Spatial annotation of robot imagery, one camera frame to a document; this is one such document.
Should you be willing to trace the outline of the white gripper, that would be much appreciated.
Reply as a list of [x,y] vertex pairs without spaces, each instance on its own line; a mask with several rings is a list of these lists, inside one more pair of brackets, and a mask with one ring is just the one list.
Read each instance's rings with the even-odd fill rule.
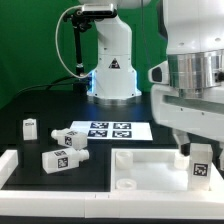
[[220,169],[224,170],[223,85],[208,88],[204,91],[202,99],[193,100],[181,98],[177,90],[167,85],[154,84],[151,89],[151,108],[154,120],[158,124],[174,128],[173,137],[179,152],[184,156],[190,154],[187,133],[219,141]]

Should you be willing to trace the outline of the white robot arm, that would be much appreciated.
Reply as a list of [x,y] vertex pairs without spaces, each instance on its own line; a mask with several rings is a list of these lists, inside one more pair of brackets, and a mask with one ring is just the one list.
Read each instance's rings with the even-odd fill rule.
[[[98,33],[90,98],[127,101],[140,95],[132,30],[117,11],[150,1],[79,0],[79,15],[93,20]],[[181,146],[190,133],[219,142],[224,170],[224,0],[159,0],[157,9],[167,46],[166,59],[148,71],[154,119],[172,128]]]

